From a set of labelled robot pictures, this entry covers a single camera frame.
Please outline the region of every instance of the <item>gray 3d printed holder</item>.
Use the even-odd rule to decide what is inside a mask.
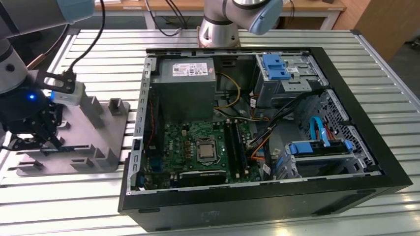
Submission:
[[[129,104],[121,99],[99,103],[83,94],[77,106],[64,106],[57,127],[63,147],[48,143],[39,150],[27,150],[17,165],[20,176],[76,173],[105,173],[119,166]]]

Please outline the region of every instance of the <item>floor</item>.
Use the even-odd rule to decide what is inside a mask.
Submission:
[[[195,28],[201,23],[200,17],[185,17],[188,27]],[[176,29],[179,27],[177,19],[173,17],[156,18],[157,24],[163,29]],[[145,29],[145,22],[143,17],[108,17],[107,29]],[[92,17],[83,22],[73,25],[79,29],[97,29],[100,26],[100,17]],[[41,32],[43,40],[32,43],[32,50],[35,55],[44,52],[53,44],[63,30],[61,27],[47,29]],[[48,58],[39,68],[48,69],[48,65],[53,57]],[[413,50],[409,44],[404,44],[397,55],[393,57],[389,65],[408,87],[412,89],[417,97],[420,97],[420,49]]]
[[[420,98],[420,49],[415,50],[409,43],[404,44],[389,66]]]

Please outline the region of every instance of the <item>screw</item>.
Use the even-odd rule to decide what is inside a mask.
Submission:
[[[5,66],[5,70],[7,70],[7,72],[13,72],[15,71],[15,66],[12,64],[8,64]]]

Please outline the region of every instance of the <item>table leg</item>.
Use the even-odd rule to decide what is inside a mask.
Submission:
[[[156,29],[156,25],[151,16],[149,12],[144,12],[144,20],[145,20],[145,27],[148,30],[155,30]]]
[[[335,23],[336,23],[336,19],[339,18],[340,15],[340,11],[331,11],[328,13],[328,16],[324,19],[323,25],[320,30],[332,30]]]

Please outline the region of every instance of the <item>green motherboard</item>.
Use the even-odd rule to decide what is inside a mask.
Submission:
[[[252,139],[251,128],[247,121],[239,122],[243,144]],[[212,143],[215,157],[208,151],[207,144]],[[227,172],[225,183],[241,183],[260,181],[257,166],[249,166],[247,175],[232,176],[229,169],[228,148],[225,146],[224,122],[187,122],[167,123],[164,138],[164,156],[161,161],[161,173],[181,173],[189,171],[216,171]],[[211,153],[209,161],[203,161],[200,157]],[[155,173],[153,188],[169,188],[168,176]]]

